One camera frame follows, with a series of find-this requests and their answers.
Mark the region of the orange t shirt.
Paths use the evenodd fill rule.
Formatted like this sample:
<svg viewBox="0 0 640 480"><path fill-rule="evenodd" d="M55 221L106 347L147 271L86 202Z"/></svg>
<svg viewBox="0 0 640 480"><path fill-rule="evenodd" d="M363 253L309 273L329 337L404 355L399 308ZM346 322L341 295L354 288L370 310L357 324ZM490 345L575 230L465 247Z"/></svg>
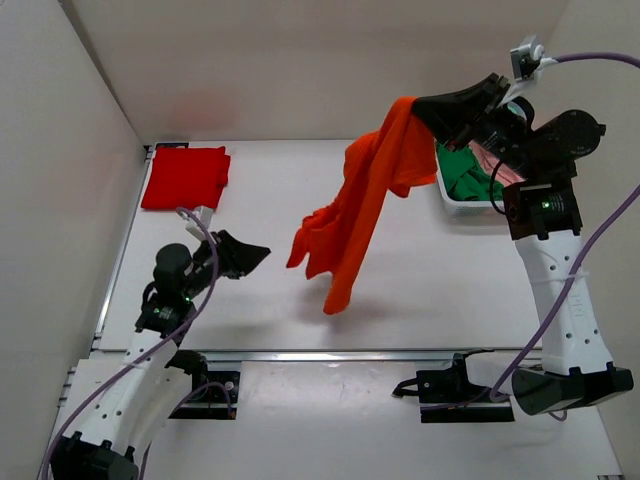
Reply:
<svg viewBox="0 0 640 480"><path fill-rule="evenodd" d="M332 276L323 312L335 315L350 303L386 195L406 198L414 187L436 181L435 139L412 113L413 97L397 99L382 126L344 154L343 184L335 199L306 216L286 266L306 262L305 276Z"/></svg>

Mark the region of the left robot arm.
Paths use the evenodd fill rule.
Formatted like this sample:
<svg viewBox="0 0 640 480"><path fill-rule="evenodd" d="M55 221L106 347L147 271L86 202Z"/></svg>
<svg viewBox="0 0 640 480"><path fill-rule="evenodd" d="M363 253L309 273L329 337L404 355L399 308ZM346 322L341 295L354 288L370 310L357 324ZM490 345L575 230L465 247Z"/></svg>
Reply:
<svg viewBox="0 0 640 480"><path fill-rule="evenodd" d="M118 371L71 413L44 460L44 479L140 479L155 433L187 399L211 388L204 357L181 343L196 316L199 294L221 278L250 274L269 254L227 231L205 234L196 251L162 247L153 279Z"/></svg>

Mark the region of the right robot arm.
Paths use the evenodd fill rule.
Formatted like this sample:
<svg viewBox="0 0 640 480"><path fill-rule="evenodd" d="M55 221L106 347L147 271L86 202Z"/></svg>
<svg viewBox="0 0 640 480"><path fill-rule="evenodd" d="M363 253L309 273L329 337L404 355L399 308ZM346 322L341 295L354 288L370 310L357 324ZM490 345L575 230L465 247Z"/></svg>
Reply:
<svg viewBox="0 0 640 480"><path fill-rule="evenodd" d="M533 106L509 89L506 78L491 74L411 107L443 147L458 151L476 142L521 178L504 189L503 212L540 326L512 363L473 354L449 374L448 387L467 401L487 386L494 401L510 396L528 415L557 415L634 387L632 372L615 365L594 314L582 262L595 241L581 237L572 185L577 160L596 150L606 127L571 109L534 128Z"/></svg>

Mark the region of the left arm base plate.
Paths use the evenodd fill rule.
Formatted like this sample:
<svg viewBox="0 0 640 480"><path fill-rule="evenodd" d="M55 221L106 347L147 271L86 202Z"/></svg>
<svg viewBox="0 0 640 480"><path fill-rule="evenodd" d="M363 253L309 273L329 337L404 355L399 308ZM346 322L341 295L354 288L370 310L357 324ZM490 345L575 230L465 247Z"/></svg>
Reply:
<svg viewBox="0 0 640 480"><path fill-rule="evenodd" d="M201 353L178 351L166 367L181 370L191 380L191 392L180 401L170 419L221 420L237 418L241 372L214 369Z"/></svg>

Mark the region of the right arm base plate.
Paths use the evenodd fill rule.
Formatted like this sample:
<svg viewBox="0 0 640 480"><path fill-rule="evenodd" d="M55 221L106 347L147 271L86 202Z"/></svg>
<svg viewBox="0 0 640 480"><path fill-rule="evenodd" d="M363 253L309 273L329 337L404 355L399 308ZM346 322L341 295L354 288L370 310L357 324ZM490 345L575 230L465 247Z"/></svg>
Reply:
<svg viewBox="0 0 640 480"><path fill-rule="evenodd" d="M417 370L413 378L396 385L392 396L419 400L422 424L487 424L515 421L509 400L492 403L489 387L469 381L467 358L491 350L455 353L451 364L443 369Z"/></svg>

